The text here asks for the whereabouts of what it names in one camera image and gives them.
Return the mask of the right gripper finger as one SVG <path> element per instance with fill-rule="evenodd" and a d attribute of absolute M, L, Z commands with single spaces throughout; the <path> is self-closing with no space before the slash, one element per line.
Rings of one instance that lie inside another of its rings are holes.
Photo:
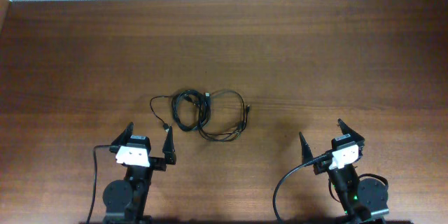
<path fill-rule="evenodd" d="M 364 137 L 351 129 L 341 118 L 337 120 L 337 123 L 343 134 L 350 134 L 352 137 L 354 137 L 355 142 L 364 141 Z"/>
<path fill-rule="evenodd" d="M 302 149 L 302 165 L 306 167 L 309 166 L 311 164 L 311 161 L 314 160 L 314 156 L 312 154 L 311 148 L 309 147 L 309 144 L 305 140 L 303 133 L 299 132 L 299 138 Z"/>

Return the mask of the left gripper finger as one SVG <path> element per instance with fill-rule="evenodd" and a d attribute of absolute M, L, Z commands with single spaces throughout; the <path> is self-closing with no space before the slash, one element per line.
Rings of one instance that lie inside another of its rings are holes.
<path fill-rule="evenodd" d="M 167 128 L 167 136 L 164 141 L 164 146 L 162 147 L 162 152 L 164 153 L 165 162 L 168 165 L 176 164 L 176 152 L 174 148 L 174 136 L 172 126 Z"/>
<path fill-rule="evenodd" d="M 111 142 L 112 146 L 122 146 L 125 145 L 129 138 L 133 135 L 134 131 L 134 123 L 130 122 L 125 130 L 115 139 Z"/>

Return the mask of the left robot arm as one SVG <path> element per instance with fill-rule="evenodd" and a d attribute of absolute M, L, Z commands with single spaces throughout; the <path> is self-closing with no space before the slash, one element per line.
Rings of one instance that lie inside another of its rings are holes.
<path fill-rule="evenodd" d="M 126 168 L 125 177 L 110 182 L 102 199 L 106 207 L 103 223 L 151 224 L 151 216 L 144 214 L 146 200 L 154 172 L 164 172 L 168 165 L 176 164 L 173 129 L 165 125 L 167 132 L 162 148 L 163 157 L 152 157 L 151 142 L 147 136 L 133 134 L 134 123 L 112 141 L 109 151 L 115 161 Z"/>

